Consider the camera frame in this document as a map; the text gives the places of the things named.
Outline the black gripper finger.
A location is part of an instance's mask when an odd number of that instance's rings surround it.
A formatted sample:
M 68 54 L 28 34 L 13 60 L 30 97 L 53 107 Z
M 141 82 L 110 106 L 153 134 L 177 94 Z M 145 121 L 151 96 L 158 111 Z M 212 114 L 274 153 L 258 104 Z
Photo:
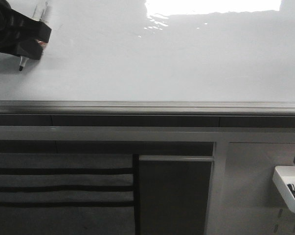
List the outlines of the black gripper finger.
M 42 21 L 33 20 L 0 0 L 0 43 L 21 42 L 28 39 L 48 43 L 51 28 Z
M 0 53 L 40 60 L 43 48 L 37 41 L 44 40 L 44 32 L 0 33 Z

